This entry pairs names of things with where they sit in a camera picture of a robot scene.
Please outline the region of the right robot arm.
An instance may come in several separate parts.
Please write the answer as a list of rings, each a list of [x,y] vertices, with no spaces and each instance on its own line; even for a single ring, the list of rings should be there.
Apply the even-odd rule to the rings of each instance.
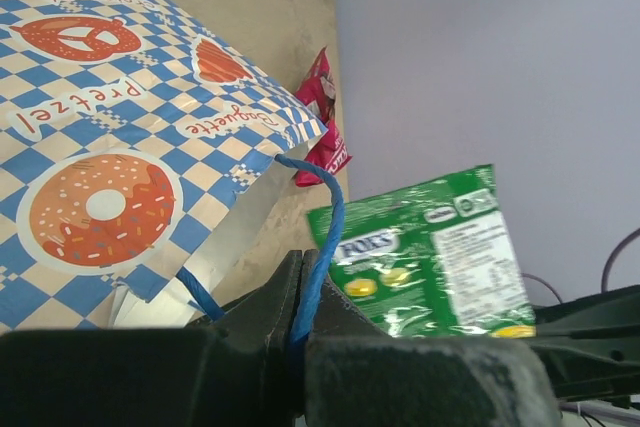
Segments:
[[[546,368],[560,401],[629,409],[639,395],[639,287],[540,307],[524,342]]]

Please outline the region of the red Real snack bag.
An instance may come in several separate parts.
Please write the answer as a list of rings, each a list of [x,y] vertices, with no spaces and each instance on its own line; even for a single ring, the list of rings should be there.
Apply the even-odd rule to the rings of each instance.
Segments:
[[[337,92],[325,47],[316,56],[295,97],[326,127],[325,134],[310,149],[305,160],[330,174],[337,174],[352,156],[335,120]]]

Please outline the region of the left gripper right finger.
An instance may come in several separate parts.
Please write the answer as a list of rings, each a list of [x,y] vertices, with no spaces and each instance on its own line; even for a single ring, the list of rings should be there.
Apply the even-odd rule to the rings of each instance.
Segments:
[[[520,340],[393,338],[330,281],[306,347],[309,426],[557,426],[542,363]]]

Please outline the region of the blue checkered paper bag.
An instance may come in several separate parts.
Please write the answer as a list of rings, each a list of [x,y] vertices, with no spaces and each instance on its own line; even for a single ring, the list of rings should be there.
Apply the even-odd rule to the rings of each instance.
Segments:
[[[172,0],[1,0],[1,328],[153,299],[321,121]]]

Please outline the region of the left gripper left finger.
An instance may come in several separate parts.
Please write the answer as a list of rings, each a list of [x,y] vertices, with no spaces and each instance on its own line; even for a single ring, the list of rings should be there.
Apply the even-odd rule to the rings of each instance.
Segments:
[[[305,278],[289,252],[214,322],[27,330],[1,338],[5,426],[291,426],[304,388],[288,340]]]

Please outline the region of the green Fox's candy bag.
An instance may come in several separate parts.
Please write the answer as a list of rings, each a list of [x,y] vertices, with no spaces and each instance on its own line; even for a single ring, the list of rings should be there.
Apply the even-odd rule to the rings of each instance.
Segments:
[[[329,277],[392,337],[536,334],[491,164],[347,203]]]

